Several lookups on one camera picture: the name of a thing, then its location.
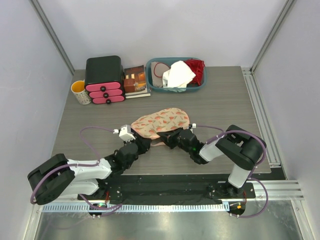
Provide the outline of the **pink mesh laundry bag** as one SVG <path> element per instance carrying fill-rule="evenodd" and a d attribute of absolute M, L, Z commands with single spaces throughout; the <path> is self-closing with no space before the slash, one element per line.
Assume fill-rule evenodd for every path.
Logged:
<path fill-rule="evenodd" d="M 179 128 L 188 129 L 189 124 L 189 116 L 184 110 L 171 107 L 144 115 L 130 126 L 138 135 L 153 142 L 160 138 L 158 132 L 169 132 Z"/>

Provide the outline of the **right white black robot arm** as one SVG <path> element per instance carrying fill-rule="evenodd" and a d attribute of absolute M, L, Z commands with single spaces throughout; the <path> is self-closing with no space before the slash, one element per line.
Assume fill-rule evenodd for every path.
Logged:
<path fill-rule="evenodd" d="M 178 128 L 157 134 L 166 146 L 180 148 L 199 165 L 205 165 L 222 155 L 230 159 L 233 168 L 222 187 L 222 194 L 233 198 L 243 194 L 247 179 L 266 157 L 265 141 L 236 125 L 230 125 L 226 131 L 205 143 L 199 141 L 191 129 Z"/>

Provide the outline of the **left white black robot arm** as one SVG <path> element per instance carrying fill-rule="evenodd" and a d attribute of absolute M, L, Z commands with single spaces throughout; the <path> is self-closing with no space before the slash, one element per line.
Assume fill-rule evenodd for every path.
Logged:
<path fill-rule="evenodd" d="M 79 161 L 58 153 L 32 170 L 27 179 L 30 203 L 46 205 L 60 196 L 87 195 L 100 200 L 107 192 L 103 180 L 122 175 L 151 147 L 149 139 L 135 139 L 99 160 Z"/>

